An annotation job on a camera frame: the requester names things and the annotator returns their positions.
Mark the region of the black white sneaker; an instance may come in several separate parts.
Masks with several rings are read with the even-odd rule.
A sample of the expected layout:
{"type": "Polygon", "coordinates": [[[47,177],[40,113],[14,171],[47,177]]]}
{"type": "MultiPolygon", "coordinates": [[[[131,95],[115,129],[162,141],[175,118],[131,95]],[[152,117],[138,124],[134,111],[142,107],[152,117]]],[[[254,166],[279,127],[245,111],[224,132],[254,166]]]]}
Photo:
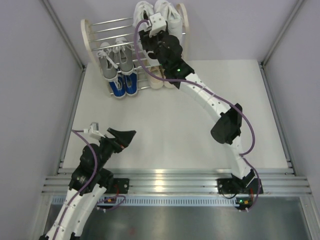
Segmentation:
{"type": "Polygon", "coordinates": [[[142,53],[144,55],[144,57],[146,58],[146,61],[149,63],[150,66],[159,66],[160,63],[158,61],[158,59],[156,58],[155,53],[152,50],[142,50],[142,53]]]}

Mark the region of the beige lace sneaker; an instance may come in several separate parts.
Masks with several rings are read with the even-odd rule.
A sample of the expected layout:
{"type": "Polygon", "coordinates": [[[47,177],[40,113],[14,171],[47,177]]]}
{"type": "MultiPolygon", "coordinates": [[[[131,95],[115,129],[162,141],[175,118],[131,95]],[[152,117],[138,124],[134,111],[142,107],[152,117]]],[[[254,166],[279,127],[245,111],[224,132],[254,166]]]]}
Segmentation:
{"type": "MultiPolygon", "coordinates": [[[[162,74],[161,74],[161,71],[160,71],[160,68],[158,66],[153,66],[149,69],[149,71],[159,77],[159,78],[162,78],[162,74]]],[[[150,74],[147,74],[147,80],[148,80],[148,83],[150,85],[150,87],[154,90],[158,90],[160,88],[162,88],[164,86],[164,82],[162,80],[159,80],[153,76],[151,76],[150,74]]]]}
{"type": "MultiPolygon", "coordinates": [[[[167,77],[165,76],[165,72],[164,72],[165,70],[162,67],[160,68],[160,70],[161,70],[161,75],[162,75],[163,79],[166,79],[167,77]]],[[[175,89],[176,88],[175,85],[171,84],[169,81],[164,81],[163,84],[168,89],[175,89]]]]}

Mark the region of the grey canvas sneaker front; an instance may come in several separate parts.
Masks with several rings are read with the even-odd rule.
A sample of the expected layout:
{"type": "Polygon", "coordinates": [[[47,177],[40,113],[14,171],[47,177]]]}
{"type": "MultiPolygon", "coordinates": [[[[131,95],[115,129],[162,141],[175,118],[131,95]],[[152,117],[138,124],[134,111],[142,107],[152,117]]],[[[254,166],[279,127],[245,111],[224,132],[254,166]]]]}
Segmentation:
{"type": "Polygon", "coordinates": [[[113,48],[116,60],[119,62],[119,68],[123,75],[129,76],[133,73],[135,65],[133,62],[133,44],[125,37],[115,39],[116,46],[113,48]]]}

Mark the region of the grey canvas sneaker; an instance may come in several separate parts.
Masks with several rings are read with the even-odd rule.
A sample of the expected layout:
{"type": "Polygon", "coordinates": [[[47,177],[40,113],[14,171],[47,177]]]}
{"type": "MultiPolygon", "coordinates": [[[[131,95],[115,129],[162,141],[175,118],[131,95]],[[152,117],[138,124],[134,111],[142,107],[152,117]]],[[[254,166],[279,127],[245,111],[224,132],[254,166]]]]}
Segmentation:
{"type": "Polygon", "coordinates": [[[109,47],[110,44],[108,42],[102,42],[100,49],[96,52],[96,56],[100,62],[100,67],[102,70],[102,74],[106,80],[109,82],[113,82],[118,76],[118,65],[115,63],[115,53],[112,48],[109,47]]]}
{"type": "Polygon", "coordinates": [[[119,62],[119,68],[123,75],[129,76],[133,73],[135,65],[133,62],[133,44],[125,37],[115,39],[116,46],[113,48],[116,60],[119,62]]]}

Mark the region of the blue canvas sneaker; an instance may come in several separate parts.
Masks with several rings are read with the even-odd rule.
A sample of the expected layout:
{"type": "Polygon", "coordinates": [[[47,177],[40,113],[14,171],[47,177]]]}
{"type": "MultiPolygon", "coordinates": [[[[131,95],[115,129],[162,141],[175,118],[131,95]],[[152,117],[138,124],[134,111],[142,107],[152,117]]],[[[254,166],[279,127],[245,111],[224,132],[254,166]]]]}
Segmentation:
{"type": "Polygon", "coordinates": [[[113,96],[117,99],[121,99],[126,95],[126,89],[122,75],[118,75],[114,80],[109,82],[113,96]]]}
{"type": "Polygon", "coordinates": [[[130,97],[138,93],[138,75],[133,71],[130,75],[124,76],[125,91],[130,97]]]}

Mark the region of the grey canvas sneaker back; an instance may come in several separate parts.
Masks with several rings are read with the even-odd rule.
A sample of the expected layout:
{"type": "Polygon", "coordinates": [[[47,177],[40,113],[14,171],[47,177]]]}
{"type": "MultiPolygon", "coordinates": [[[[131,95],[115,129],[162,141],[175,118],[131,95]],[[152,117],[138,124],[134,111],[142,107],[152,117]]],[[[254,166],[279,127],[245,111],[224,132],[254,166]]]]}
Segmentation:
{"type": "Polygon", "coordinates": [[[102,70],[102,74],[106,80],[109,82],[113,82],[118,76],[118,65],[115,63],[115,53],[112,48],[109,47],[110,44],[108,42],[102,42],[100,49],[96,52],[96,56],[100,62],[100,67],[102,70]]]}

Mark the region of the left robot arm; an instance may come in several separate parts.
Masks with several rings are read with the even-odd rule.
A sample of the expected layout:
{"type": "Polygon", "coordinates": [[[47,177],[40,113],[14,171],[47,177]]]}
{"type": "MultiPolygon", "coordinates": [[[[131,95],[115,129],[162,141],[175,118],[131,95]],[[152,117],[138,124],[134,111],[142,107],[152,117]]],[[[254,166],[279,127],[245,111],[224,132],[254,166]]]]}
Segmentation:
{"type": "Polygon", "coordinates": [[[41,240],[79,240],[85,224],[104,193],[114,188],[114,175],[104,168],[112,154],[127,148],[135,130],[118,131],[108,128],[108,137],[93,122],[89,128],[72,130],[85,142],[78,167],[71,175],[63,205],[49,231],[41,240]]]}

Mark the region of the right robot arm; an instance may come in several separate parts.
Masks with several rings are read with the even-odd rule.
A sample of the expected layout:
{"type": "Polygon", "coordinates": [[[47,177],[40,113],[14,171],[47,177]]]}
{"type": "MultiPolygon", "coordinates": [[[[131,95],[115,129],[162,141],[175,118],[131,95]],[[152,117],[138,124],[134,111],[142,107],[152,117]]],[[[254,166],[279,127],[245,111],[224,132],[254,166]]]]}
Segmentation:
{"type": "Polygon", "coordinates": [[[142,49],[154,54],[164,69],[166,79],[180,91],[192,97],[212,117],[214,126],[210,134],[213,139],[231,151],[230,166],[232,184],[236,191],[247,192],[252,187],[254,170],[243,159],[241,126],[243,109],[240,104],[231,105],[218,98],[200,80],[195,70],[182,58],[183,48],[177,37],[161,30],[150,36],[148,31],[137,33],[142,49]]]}

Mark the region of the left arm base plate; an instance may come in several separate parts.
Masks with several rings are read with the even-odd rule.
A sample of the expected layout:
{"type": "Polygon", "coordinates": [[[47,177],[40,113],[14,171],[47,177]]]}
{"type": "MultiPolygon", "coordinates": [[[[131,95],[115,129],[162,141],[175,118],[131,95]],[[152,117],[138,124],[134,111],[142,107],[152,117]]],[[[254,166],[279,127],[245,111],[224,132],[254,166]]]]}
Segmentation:
{"type": "Polygon", "coordinates": [[[114,178],[111,187],[108,189],[109,194],[120,195],[127,194],[130,187],[129,178],[114,178]]]}

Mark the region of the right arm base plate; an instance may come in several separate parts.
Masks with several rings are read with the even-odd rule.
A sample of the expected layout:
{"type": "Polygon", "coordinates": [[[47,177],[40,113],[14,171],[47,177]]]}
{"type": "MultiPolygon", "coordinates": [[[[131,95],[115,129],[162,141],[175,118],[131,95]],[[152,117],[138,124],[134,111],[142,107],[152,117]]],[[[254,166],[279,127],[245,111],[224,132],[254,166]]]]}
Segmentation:
{"type": "Polygon", "coordinates": [[[263,194],[262,184],[258,183],[258,179],[254,178],[251,181],[238,178],[219,178],[217,180],[218,193],[220,195],[240,195],[240,194],[263,194]]]}

